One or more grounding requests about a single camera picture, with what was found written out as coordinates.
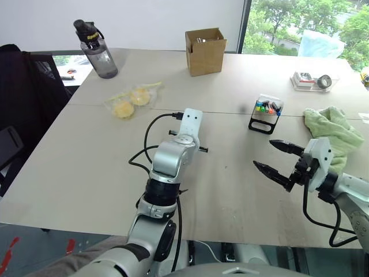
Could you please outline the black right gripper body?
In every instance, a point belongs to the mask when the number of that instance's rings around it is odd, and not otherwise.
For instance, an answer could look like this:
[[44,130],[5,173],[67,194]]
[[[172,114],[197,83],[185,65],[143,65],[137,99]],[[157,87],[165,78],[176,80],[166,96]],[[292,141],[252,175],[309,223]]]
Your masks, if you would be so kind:
[[297,155],[299,159],[290,175],[290,185],[308,185],[319,167],[319,161],[313,158],[311,154],[304,153],[303,149],[293,149],[291,153]]

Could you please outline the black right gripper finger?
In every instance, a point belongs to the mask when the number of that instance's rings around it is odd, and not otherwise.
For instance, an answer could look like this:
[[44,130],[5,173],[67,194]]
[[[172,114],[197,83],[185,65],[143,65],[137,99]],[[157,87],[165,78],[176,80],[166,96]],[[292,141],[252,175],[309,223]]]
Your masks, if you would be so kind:
[[264,176],[281,185],[287,192],[292,190],[293,183],[291,180],[281,175],[276,169],[255,160],[253,160],[253,164]]
[[304,148],[300,147],[296,144],[293,144],[289,141],[285,141],[285,140],[269,140],[269,143],[274,146],[275,148],[277,148],[278,150],[288,153],[288,154],[293,154],[296,156],[301,156],[302,153],[304,152]]

